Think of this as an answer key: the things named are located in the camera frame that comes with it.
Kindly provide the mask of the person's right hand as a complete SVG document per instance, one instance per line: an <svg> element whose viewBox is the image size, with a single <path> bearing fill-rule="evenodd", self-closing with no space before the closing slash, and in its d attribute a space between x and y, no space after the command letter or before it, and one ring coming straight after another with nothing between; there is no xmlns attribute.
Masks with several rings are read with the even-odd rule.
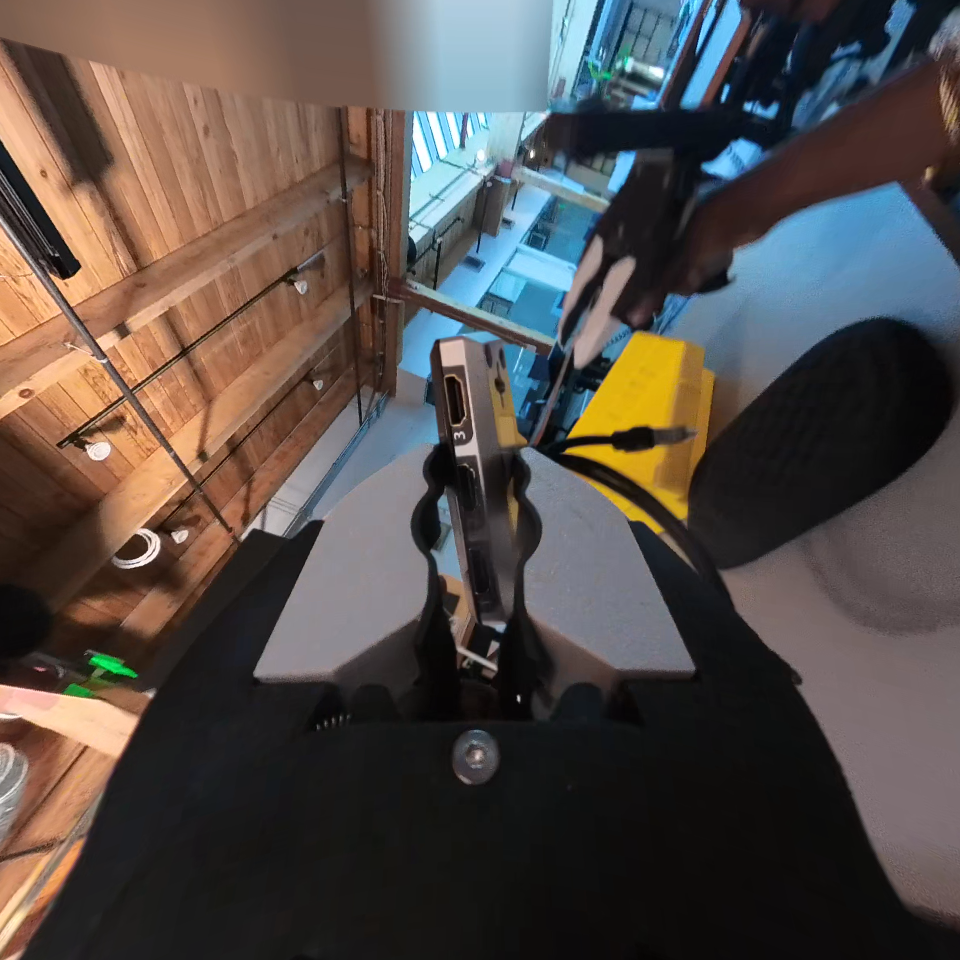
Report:
<svg viewBox="0 0 960 960"><path fill-rule="evenodd" d="M671 256L640 292L626 313L626 326L649 329L670 295L691 296L729 269L737 231L730 213L718 201L705 200L691 215Z"/></svg>

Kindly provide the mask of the yellow plastic bins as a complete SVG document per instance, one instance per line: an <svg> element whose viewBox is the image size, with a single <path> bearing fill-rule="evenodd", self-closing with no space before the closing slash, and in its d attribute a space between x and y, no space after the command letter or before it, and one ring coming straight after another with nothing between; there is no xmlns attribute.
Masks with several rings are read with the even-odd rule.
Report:
<svg viewBox="0 0 960 960"><path fill-rule="evenodd" d="M693 472L708 443L714 381L702 346L637 332L612 364L569 436L607 437L637 426L688 427L695 436L645 451L624 452L594 445L574 447L569 453L628 477L685 522Z"/></svg>

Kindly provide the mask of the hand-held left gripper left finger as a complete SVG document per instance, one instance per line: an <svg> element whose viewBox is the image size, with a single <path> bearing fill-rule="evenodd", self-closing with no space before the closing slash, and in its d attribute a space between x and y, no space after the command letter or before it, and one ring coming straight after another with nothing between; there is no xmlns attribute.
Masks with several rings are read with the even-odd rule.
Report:
<svg viewBox="0 0 960 960"><path fill-rule="evenodd" d="M452 456L423 443L347 493L318 537L254 669L263 684L321 682L352 694L420 687L454 700L457 653L428 535Z"/></svg>

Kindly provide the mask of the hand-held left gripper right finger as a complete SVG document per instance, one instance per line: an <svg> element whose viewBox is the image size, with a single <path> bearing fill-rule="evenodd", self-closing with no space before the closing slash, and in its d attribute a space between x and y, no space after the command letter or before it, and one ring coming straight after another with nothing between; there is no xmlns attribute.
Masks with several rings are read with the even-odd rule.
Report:
<svg viewBox="0 0 960 960"><path fill-rule="evenodd" d="M506 457L503 703L558 703L588 684L689 681L695 666L629 521L529 447Z"/></svg>

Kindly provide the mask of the black hdmi switch box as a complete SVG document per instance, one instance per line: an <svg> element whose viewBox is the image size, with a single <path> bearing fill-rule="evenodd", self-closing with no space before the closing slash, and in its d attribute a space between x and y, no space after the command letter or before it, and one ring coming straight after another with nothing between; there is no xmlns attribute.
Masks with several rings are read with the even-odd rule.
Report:
<svg viewBox="0 0 960 960"><path fill-rule="evenodd" d="M430 354L444 487L469 606L493 630L513 616L521 566L517 462L525 440L505 344L456 336Z"/></svg>

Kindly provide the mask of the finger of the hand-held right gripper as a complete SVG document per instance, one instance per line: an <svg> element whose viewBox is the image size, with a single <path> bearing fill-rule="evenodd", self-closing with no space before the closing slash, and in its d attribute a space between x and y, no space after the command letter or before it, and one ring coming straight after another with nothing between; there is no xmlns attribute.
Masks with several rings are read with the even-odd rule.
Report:
<svg viewBox="0 0 960 960"><path fill-rule="evenodd" d="M594 311L610 258L605 247L587 247L565 294L558 323L559 332L581 332Z"/></svg>
<svg viewBox="0 0 960 960"><path fill-rule="evenodd" d="M611 264L606 271L602 289L594 302L594 308L581 332L574 332L574 365L586 367L602 353L606 344L624 325L623 319L631 310L620 306L624 293L629 293L636 264Z"/></svg>

